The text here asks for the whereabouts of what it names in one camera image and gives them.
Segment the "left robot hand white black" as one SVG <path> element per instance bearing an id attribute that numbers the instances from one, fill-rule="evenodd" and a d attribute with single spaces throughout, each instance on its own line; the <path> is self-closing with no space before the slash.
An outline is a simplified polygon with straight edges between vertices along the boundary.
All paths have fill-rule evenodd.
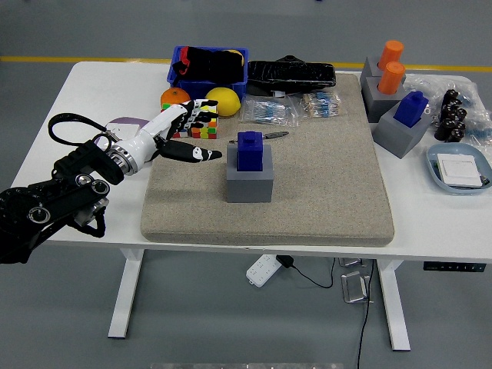
<path id="1" fill-rule="evenodd" d="M 189 163 L 221 158 L 220 151 L 208 150 L 172 139 L 172 136 L 183 128 L 190 128 L 196 123 L 209 122 L 212 118 L 216 118 L 218 116 L 216 113 L 204 111 L 202 108 L 217 104 L 215 100 L 198 99 L 172 105 L 150 120 L 135 137 L 120 141 L 118 147 L 128 163 L 128 172 L 136 173 L 144 163 L 152 161 L 159 155 Z"/>

